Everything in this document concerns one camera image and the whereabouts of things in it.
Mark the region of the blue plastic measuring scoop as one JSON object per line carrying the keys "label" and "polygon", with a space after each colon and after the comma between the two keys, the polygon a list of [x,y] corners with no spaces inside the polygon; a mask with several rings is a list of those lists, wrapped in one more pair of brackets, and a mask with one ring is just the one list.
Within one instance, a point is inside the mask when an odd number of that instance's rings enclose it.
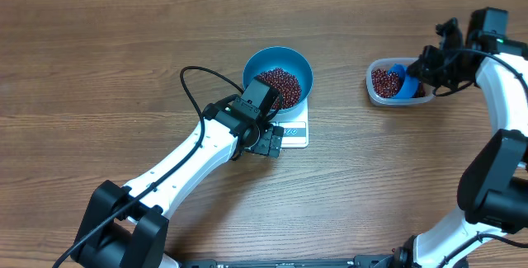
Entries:
{"label": "blue plastic measuring scoop", "polygon": [[394,64],[389,69],[388,79],[390,99],[412,99],[419,89],[418,79],[411,77],[407,72],[407,67],[400,63]]}

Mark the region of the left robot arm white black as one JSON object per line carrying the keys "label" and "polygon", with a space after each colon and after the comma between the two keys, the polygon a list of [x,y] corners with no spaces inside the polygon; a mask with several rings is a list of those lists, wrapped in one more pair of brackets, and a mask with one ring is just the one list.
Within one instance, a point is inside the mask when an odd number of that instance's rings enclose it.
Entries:
{"label": "left robot arm white black", "polygon": [[83,267],[178,267],[165,252],[170,218],[234,154],[278,156],[284,130],[271,124],[268,112],[280,97],[254,78],[242,95],[209,104],[192,134],[158,165],[124,186],[104,181],[67,255]]}

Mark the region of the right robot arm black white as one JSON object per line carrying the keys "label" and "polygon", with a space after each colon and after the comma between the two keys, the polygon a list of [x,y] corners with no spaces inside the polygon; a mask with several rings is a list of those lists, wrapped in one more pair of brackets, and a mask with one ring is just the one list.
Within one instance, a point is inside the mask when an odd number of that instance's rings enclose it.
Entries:
{"label": "right robot arm black white", "polygon": [[461,33],[456,19],[436,25],[439,46],[426,46],[408,74],[446,94],[475,85],[484,95],[493,135],[460,178],[457,206],[425,233],[394,250],[388,267],[466,267],[468,255],[527,226],[527,45],[507,38],[508,13],[486,7]]}

